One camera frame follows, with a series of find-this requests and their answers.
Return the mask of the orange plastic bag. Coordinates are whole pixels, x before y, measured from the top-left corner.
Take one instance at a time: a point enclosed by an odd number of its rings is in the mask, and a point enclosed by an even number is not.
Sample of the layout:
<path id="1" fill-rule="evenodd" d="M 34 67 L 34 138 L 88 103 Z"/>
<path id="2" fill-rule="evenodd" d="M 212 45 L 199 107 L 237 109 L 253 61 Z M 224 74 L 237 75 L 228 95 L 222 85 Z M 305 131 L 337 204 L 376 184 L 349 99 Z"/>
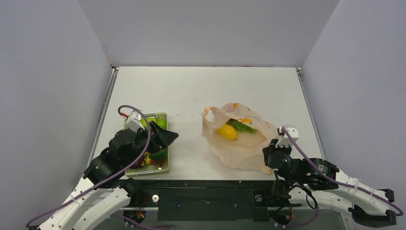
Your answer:
<path id="1" fill-rule="evenodd" d="M 235 169 L 256 170 L 271 175 L 273 170 L 265 165 L 262 149 L 272 139 L 280 139 L 277 128 L 262 119 L 249 107 L 240 103 L 227 103 L 222 108 L 208 106 L 202 115 L 202 136 L 210 150 L 220 161 Z M 217 129 L 234 119 L 257 130 L 256 133 L 237 132 L 236 141 L 230 141 L 217 133 Z"/>

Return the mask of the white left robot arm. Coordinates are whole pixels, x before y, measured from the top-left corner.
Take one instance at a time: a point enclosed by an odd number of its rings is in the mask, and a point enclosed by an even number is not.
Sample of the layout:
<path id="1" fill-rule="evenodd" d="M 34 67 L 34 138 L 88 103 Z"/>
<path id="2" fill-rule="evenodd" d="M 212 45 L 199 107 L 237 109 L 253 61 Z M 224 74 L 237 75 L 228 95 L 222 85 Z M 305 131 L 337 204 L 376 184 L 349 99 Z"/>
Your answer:
<path id="1" fill-rule="evenodd" d="M 121 181 L 125 171 L 140 161 L 145 152 L 155 154 L 167 148 L 178 133 L 164 130 L 155 122 L 136 132 L 118 131 L 109 146 L 94 158 L 64 203 L 45 215 L 50 217 L 31 230 L 91 230 L 118 209 L 137 206 L 143 193 L 134 179 Z"/>

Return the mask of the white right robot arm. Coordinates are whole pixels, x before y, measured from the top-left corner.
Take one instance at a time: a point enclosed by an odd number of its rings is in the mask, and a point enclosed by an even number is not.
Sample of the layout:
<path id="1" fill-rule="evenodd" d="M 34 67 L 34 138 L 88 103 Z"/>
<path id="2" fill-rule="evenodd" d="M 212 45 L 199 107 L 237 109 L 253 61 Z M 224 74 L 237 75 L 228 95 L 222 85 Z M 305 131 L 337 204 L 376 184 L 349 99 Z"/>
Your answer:
<path id="1" fill-rule="evenodd" d="M 304 202 L 309 208 L 330 208 L 371 228 L 396 225 L 396 213 L 390 210 L 395 196 L 391 189 L 372 189 L 319 158 L 293 159 L 291 145 L 278 145 L 273 139 L 263 148 L 264 164 L 273 170 L 275 181 L 271 201 Z"/>

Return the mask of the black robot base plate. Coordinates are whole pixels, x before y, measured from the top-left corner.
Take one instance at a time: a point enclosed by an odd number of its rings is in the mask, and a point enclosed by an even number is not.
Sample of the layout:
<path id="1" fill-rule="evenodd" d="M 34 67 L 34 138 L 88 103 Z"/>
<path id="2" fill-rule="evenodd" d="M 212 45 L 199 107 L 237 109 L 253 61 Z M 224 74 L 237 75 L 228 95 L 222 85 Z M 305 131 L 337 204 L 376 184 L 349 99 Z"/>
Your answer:
<path id="1" fill-rule="evenodd" d="M 273 196 L 273 180 L 136 180 L 137 193 L 119 213 L 134 220 L 157 214 L 158 221 L 268 221 L 300 207 L 286 195 Z"/>

